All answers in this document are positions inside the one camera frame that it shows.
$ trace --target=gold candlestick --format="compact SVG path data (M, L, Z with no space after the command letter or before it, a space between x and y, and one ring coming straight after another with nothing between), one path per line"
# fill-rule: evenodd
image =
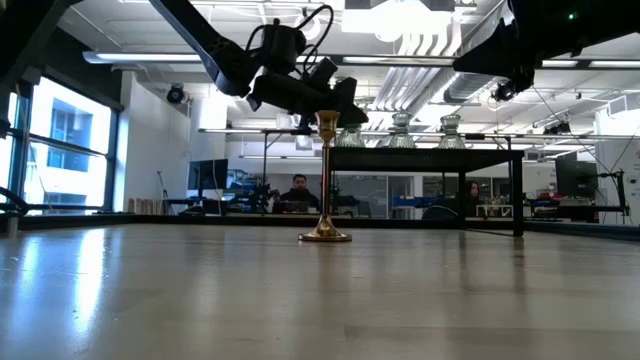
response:
M333 226L331 221L331 201L329 189L329 156L331 156L331 140L336 136L336 127L340 113L336 111L323 110L316 113L318 119L318 133L323 141L322 144L322 215L320 221L313 231L308 234L298 235L300 241L315 242L348 242L351 235L341 234Z

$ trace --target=computer monitor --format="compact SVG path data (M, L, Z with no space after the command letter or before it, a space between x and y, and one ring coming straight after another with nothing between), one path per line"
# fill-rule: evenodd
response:
M228 168L228 159L192 161L189 164L188 190L198 190L201 198L203 190L226 189Z
M556 160L558 193L570 197L595 197L598 169L595 163Z

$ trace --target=person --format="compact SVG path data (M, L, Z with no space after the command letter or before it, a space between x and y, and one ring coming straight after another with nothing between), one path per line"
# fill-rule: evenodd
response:
M465 195L465 215L467 217L485 216L485 212L481 209L476 212L478 205L483 205L484 202L480 199L480 186L475 181L467 181L466 183L466 195Z
M273 204L273 213L282 213L285 210L283 202L304 202L309 207L318 208L320 200L307 189L307 177L302 174L293 176L293 188L282 195L276 195Z

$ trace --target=clear glass vase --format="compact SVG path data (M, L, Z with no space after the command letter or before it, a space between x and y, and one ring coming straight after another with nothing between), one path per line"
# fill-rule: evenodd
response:
M466 149L464 141L458 134L460 115L447 115L440 118L444 136L438 144L438 149Z
M360 126L342 129L336 138L336 147L365 147Z
M393 149L415 149L416 143L409 136L409 122L413 116L406 112L393 115L393 127L390 128L393 133L389 140L389 147Z

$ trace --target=candlestick base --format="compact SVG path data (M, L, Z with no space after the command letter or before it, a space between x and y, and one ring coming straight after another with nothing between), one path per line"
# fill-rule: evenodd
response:
M330 215L322 215L316 228L308 234L298 235L298 240L305 242L350 242L352 238L351 235L342 234L336 230Z

